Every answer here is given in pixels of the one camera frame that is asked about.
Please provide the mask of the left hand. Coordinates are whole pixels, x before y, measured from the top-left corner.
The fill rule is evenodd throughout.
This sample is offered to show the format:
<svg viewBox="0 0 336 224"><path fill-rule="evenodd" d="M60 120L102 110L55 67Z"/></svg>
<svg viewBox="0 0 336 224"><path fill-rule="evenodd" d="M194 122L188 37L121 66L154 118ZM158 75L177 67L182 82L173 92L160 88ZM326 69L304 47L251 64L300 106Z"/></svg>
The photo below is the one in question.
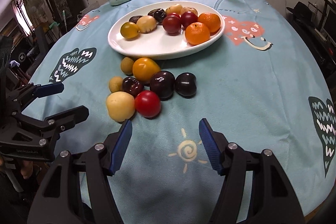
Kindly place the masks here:
<svg viewBox="0 0 336 224"><path fill-rule="evenodd" d="M12 158L4 158L1 156L0 159L1 163L1 172L5 173L6 169L6 163L14 164L16 167L19 167L20 173L24 179L28 179L33 174L33 165L34 163L32 161L27 160L18 160L18 159L12 159Z"/></svg>

